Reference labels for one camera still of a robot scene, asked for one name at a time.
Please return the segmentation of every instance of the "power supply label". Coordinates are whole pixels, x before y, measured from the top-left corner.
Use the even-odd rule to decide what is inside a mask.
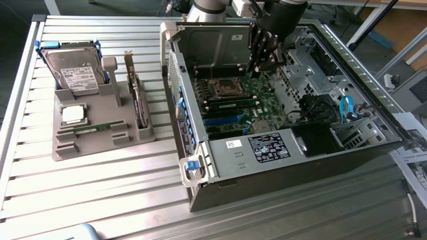
[[[259,163],[291,157],[279,133],[250,137],[249,142]]]
[[[67,85],[73,92],[93,90],[99,88],[94,70],[91,66],[65,68],[61,70]]]

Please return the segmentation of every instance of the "motherboard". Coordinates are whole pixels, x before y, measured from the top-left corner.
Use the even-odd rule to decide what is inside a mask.
[[[267,77],[195,78],[193,87],[211,140],[281,128],[285,122],[283,107]]]

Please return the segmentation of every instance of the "white label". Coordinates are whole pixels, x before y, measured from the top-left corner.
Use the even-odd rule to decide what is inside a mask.
[[[254,117],[259,117],[259,115],[257,114],[257,111],[255,111],[255,109],[253,109],[253,113],[254,113]]]
[[[227,148],[229,149],[234,149],[234,148],[242,147],[242,141],[241,140],[227,141],[226,144],[227,144]]]
[[[238,106],[238,104],[234,103],[234,104],[221,105],[219,108],[221,109],[223,109],[223,108],[234,108],[235,106]]]
[[[243,39],[243,35],[233,35],[231,36],[231,41],[239,41]]]
[[[75,131],[74,134],[79,135],[79,134],[87,134],[87,133],[94,133],[97,132],[97,128],[89,129],[89,130],[82,130],[82,131]]]
[[[85,90],[93,90],[99,88],[97,82],[94,70],[91,66],[65,68],[61,70],[62,75],[66,78],[70,90],[79,92]]]

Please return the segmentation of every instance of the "plastic stand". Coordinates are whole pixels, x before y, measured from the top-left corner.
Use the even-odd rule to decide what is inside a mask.
[[[55,91],[53,141],[55,161],[149,143],[157,138],[143,82],[141,82],[141,98],[147,127],[141,129],[137,124],[137,110],[129,82],[117,82],[117,58],[105,57],[102,64],[110,75],[110,83],[98,85],[98,94],[74,96],[70,89]],[[67,124],[63,122],[63,109],[79,105],[83,106],[85,118],[81,122]]]

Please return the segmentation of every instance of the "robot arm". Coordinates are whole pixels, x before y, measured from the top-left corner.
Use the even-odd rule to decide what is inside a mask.
[[[247,71],[257,78],[261,72],[283,65],[283,42],[294,32],[307,8],[307,0],[269,1],[262,16],[250,24],[251,50]]]
[[[309,0],[233,0],[242,17],[257,16],[250,24],[250,63],[246,70],[257,78],[261,72],[283,65],[283,42],[294,32],[307,8]],[[230,0],[195,0],[187,21],[223,22]]]

